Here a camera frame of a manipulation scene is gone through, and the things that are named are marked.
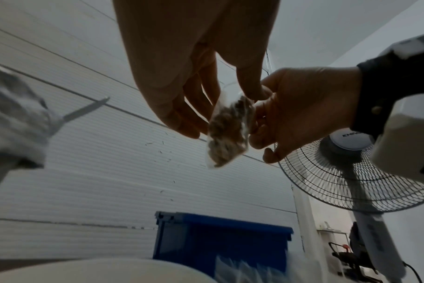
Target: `blue container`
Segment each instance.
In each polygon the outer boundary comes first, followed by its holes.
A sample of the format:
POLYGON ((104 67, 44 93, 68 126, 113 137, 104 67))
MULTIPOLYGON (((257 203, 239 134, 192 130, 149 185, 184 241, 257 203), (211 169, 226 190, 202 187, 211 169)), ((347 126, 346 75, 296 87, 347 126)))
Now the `blue container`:
POLYGON ((190 266, 213 277, 216 257, 285 272, 293 229, 186 213, 156 212, 153 259, 190 266))

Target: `electric fan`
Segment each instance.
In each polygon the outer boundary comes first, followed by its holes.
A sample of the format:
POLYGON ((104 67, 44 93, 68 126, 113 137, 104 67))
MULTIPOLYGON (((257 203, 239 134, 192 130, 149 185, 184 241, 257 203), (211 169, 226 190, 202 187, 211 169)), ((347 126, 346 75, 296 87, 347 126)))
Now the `electric fan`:
MULTIPOLYGON (((392 283, 400 283, 406 272, 382 214, 424 203, 424 69, 419 65, 424 64, 422 42, 424 35, 396 43, 383 52, 387 54, 383 58, 380 55, 376 62, 366 64, 377 68, 368 74, 371 77, 367 79, 375 82, 369 92, 380 88, 375 95, 364 96, 377 99, 368 106, 366 117, 378 117, 365 123, 365 129, 374 132, 363 131, 367 135, 338 130, 279 162, 302 191, 332 206, 354 211, 373 265, 392 283), (397 83, 397 76, 401 75, 397 70, 404 74, 403 84, 412 85, 414 90, 394 88, 394 84, 401 84, 397 83), (417 80, 411 78, 413 82, 406 84, 413 74, 417 80), (390 90, 385 84, 392 86, 393 94, 384 94, 390 90)), ((369 105, 366 98, 361 101, 362 95, 363 89, 359 105, 369 105)))

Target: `fan pole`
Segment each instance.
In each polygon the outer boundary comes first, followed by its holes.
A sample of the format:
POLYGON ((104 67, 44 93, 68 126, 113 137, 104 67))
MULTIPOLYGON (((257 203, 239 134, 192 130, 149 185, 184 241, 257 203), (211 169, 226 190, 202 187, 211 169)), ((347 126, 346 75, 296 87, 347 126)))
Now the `fan pole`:
POLYGON ((354 211, 359 233, 374 267, 391 283, 401 283, 406 270, 381 214, 354 211))

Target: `ceiling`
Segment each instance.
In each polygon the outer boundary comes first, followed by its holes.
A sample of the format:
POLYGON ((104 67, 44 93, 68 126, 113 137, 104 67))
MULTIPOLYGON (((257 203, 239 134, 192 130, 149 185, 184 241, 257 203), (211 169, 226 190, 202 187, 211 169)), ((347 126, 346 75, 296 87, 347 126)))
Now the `ceiling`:
POLYGON ((283 0, 268 45, 271 61, 276 68, 327 66, 414 2, 283 0))

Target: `fan power cord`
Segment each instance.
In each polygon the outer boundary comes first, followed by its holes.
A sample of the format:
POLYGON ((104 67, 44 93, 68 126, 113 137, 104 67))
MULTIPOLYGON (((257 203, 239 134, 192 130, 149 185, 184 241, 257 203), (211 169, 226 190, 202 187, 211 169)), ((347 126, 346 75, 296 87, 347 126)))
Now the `fan power cord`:
POLYGON ((422 283, 422 279, 420 278, 420 276, 418 275, 418 273, 417 273, 417 271, 412 267, 412 266, 410 266, 409 264, 407 264, 407 263, 405 263, 405 262, 403 262, 403 264, 405 265, 405 266, 407 266, 407 267, 409 267, 410 269, 412 269, 412 271, 414 272, 414 274, 416 275, 416 277, 417 277, 417 280, 418 280, 418 283, 422 283))

